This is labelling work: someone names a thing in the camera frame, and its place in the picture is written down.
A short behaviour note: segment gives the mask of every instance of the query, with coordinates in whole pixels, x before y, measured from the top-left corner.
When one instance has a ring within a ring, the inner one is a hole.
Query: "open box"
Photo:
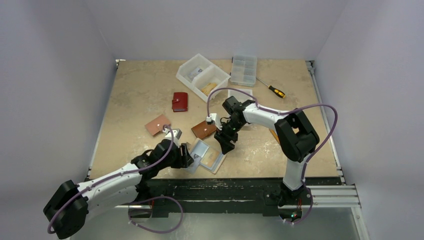
[[[201,91],[202,88],[210,83],[216,83],[213,90],[226,87],[230,75],[204,56],[197,54],[179,67],[176,78],[206,102],[208,95]],[[216,94],[218,92],[214,93],[210,99],[213,99]]]

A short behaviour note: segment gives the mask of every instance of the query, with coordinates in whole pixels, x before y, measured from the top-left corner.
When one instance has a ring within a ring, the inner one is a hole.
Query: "cable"
[[[169,125],[166,125],[166,124],[164,124],[163,125],[163,128],[167,128],[168,130],[169,130],[169,132],[171,133],[171,142],[173,143],[174,142],[174,132],[173,132],[173,130],[172,130],[172,128],[169,126]],[[156,165],[158,165],[159,163],[161,163],[162,162],[162,160],[164,160],[166,157],[167,157],[167,155],[170,153],[170,151],[171,151],[171,148],[172,148],[172,144],[170,144],[169,145],[169,147],[168,147],[168,150],[165,152],[165,154],[158,160],[158,161],[156,161],[155,163],[153,163],[152,165],[149,165],[149,166],[146,166],[146,167],[142,167],[142,168],[140,168],[140,169],[135,169],[135,170],[128,170],[128,171],[124,171],[123,172],[123,175],[126,175],[126,174],[132,174],[132,173],[137,173],[137,172],[141,172],[141,171],[145,171],[145,170],[147,170],[147,169],[150,169],[150,168],[153,168],[154,166],[156,166]],[[114,178],[116,178],[116,177],[120,177],[121,176],[121,173],[119,172],[119,173],[116,173],[116,174],[113,174],[113,175],[110,175],[110,176],[108,176],[108,177],[105,177],[105,178],[103,178],[103,179],[101,179],[101,180],[99,180],[99,181],[97,181],[97,182],[95,182],[95,183],[93,183],[91,186],[88,186],[88,187],[86,187],[86,188],[84,188],[83,190],[81,190],[81,191],[79,191],[77,194],[75,194],[73,197],[71,197],[61,208],[59,208],[59,210],[53,215],[53,217],[51,218],[51,220],[50,220],[50,222],[48,223],[48,226],[47,226],[47,233],[49,233],[49,234],[55,234],[56,233],[56,231],[55,230],[53,230],[52,231],[52,226],[53,226],[53,223],[56,221],[56,219],[58,218],[58,216],[59,216],[59,214],[70,204],[70,203],[72,203],[75,199],[77,199],[79,196],[81,196],[82,194],[84,194],[85,192],[87,192],[87,191],[90,191],[90,189],[92,189],[92,188],[94,188],[95,186],[97,186],[97,185],[99,185],[99,184],[102,184],[102,183],[104,183],[104,182],[106,182],[106,181],[109,181],[109,180],[111,180],[111,179],[114,179]]]
[[[311,160],[311,158],[324,146],[324,144],[326,144],[326,142],[329,140],[329,138],[333,134],[334,129],[336,128],[337,120],[339,118],[339,115],[337,113],[337,110],[333,106],[331,106],[331,105],[324,104],[324,103],[316,103],[316,104],[311,104],[311,105],[299,107],[299,108],[296,108],[296,109],[291,110],[291,111],[284,111],[284,112],[274,111],[274,110],[271,110],[271,109],[268,109],[268,108],[261,107],[259,105],[258,99],[256,97],[254,97],[254,96],[252,96],[252,95],[250,95],[250,94],[248,94],[248,93],[246,93],[246,92],[244,92],[242,90],[235,89],[235,88],[232,88],[232,87],[221,87],[221,88],[217,88],[217,89],[213,90],[212,92],[210,92],[209,96],[207,97],[206,110],[207,110],[207,116],[208,117],[210,115],[210,112],[209,112],[209,101],[211,99],[212,94],[215,93],[215,92],[217,92],[217,91],[221,91],[221,90],[225,90],[225,89],[233,90],[233,91],[236,91],[236,92],[245,94],[245,95],[251,97],[252,99],[254,99],[255,104],[256,104],[256,107],[258,109],[263,110],[263,111],[268,112],[268,113],[277,114],[279,116],[280,115],[289,115],[289,114],[297,113],[297,112],[302,111],[302,110],[305,110],[305,109],[310,109],[310,108],[314,108],[314,107],[321,107],[321,106],[322,107],[328,107],[328,108],[330,108],[333,111],[333,113],[334,113],[334,122],[333,122],[333,124],[332,124],[332,126],[330,128],[330,131],[328,132],[328,134],[324,138],[324,140],[321,142],[321,144],[315,149],[315,151],[313,151],[309,155],[309,157],[305,160],[305,163],[303,165],[302,174],[301,174],[301,181],[302,181],[303,187],[306,188],[308,194],[310,195],[310,206],[309,206],[309,209],[307,210],[306,214],[303,215],[301,219],[299,219],[298,221],[292,222],[292,224],[298,224],[298,223],[300,223],[301,221],[303,221],[309,215],[309,213],[312,210],[312,205],[314,204],[314,198],[312,197],[311,190],[306,187],[305,182],[303,181],[303,179],[305,179],[306,167],[308,165],[308,162]]]
[[[184,214],[183,207],[181,206],[181,204],[176,199],[174,199],[174,198],[172,198],[170,196],[155,196],[155,197],[152,197],[152,198],[143,200],[143,201],[132,202],[131,204],[134,204],[134,205],[143,204],[143,203],[149,202],[151,200],[155,200],[155,199],[169,199],[171,201],[174,201],[178,205],[179,210],[181,211],[181,216],[179,218],[178,223],[173,228],[171,228],[169,230],[165,230],[165,231],[159,231],[159,230],[153,230],[153,229],[147,228],[145,226],[142,226],[142,225],[134,222],[131,219],[130,212],[128,211],[129,223],[133,224],[136,227],[139,227],[141,229],[147,230],[147,231],[152,232],[152,233],[155,233],[155,234],[168,234],[168,233],[174,231],[175,229],[177,229],[181,225],[181,223],[183,222],[183,214]]]

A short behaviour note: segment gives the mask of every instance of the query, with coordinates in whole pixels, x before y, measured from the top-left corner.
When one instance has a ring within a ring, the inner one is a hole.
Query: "red wallet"
[[[172,98],[173,112],[187,112],[189,104],[189,95],[187,92],[174,92]]]

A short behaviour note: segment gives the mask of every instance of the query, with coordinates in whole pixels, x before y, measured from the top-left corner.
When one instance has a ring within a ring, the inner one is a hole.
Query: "wallet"
[[[172,98],[173,112],[187,112],[189,104],[189,95],[187,92],[174,92]]]
[[[146,125],[144,125],[148,131],[148,133],[152,136],[162,132],[162,130],[164,129],[164,125],[171,125],[171,121],[165,116],[165,115],[160,115],[158,117],[156,117],[155,119],[153,119],[152,121],[150,121],[149,123],[147,123]]]
[[[216,130],[217,126],[214,124],[209,125],[206,123],[206,121],[202,121],[201,123],[191,128],[191,131],[193,131],[194,135],[199,139],[209,137],[210,135],[214,134]]]

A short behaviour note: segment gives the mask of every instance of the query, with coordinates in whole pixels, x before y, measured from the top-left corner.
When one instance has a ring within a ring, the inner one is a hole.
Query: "screwdriver handle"
[[[275,88],[271,85],[269,85],[268,88],[271,89],[271,91],[273,91],[275,93],[275,95],[277,95],[277,97],[282,98],[282,99],[286,97],[286,94],[283,91],[281,91],[281,90],[279,90],[279,89],[277,89],[277,88]]]

